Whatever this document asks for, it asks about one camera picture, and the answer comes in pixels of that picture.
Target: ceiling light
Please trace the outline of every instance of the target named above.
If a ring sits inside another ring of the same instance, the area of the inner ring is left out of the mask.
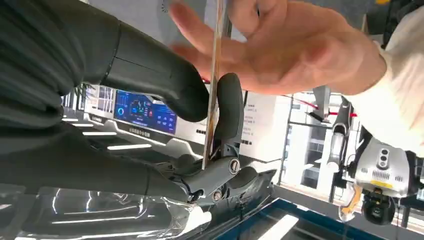
[[[268,231],[266,231],[258,240],[282,239],[298,221],[299,218],[297,217],[292,215],[285,215]]]
[[[114,131],[85,131],[84,136],[114,136],[117,133]]]
[[[76,118],[62,118],[62,121],[64,121],[64,122],[78,122],[78,119],[76,119]]]
[[[121,146],[108,146],[108,150],[124,150],[124,149],[145,149],[150,148],[150,144],[134,144],[134,145],[121,145]]]
[[[93,127],[94,125],[91,123],[72,123],[75,127]]]
[[[296,206],[297,206],[297,208],[298,209],[300,209],[300,210],[303,210],[303,211],[309,211],[309,208],[307,208],[307,207],[305,207],[305,206],[302,206],[302,205],[299,205],[299,204],[296,204]]]

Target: transparent sheet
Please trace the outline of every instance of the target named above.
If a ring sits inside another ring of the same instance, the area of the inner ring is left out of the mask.
[[[43,187],[16,239],[173,239],[210,220],[196,205],[161,196]]]
[[[9,226],[19,210],[19,201],[24,192],[23,186],[0,184],[0,239],[9,232]]]

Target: human hand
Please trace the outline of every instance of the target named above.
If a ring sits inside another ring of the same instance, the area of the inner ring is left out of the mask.
[[[236,73],[245,90],[280,95],[328,85],[352,95],[371,87],[386,70],[374,43],[331,9],[287,0],[232,0],[229,7],[231,22],[247,41],[222,39],[220,74]],[[212,29],[179,1],[169,12],[194,46],[179,44],[173,50],[208,79]]]

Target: wrist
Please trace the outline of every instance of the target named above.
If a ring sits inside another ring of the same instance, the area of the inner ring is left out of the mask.
[[[362,32],[358,34],[355,45],[362,58],[357,70],[348,78],[329,84],[333,91],[343,95],[365,92],[377,84],[387,70],[386,61],[380,55],[379,47]]]

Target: display panel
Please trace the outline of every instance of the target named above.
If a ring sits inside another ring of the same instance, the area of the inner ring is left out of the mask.
[[[141,127],[175,134],[177,115],[161,101],[117,90],[113,117]]]

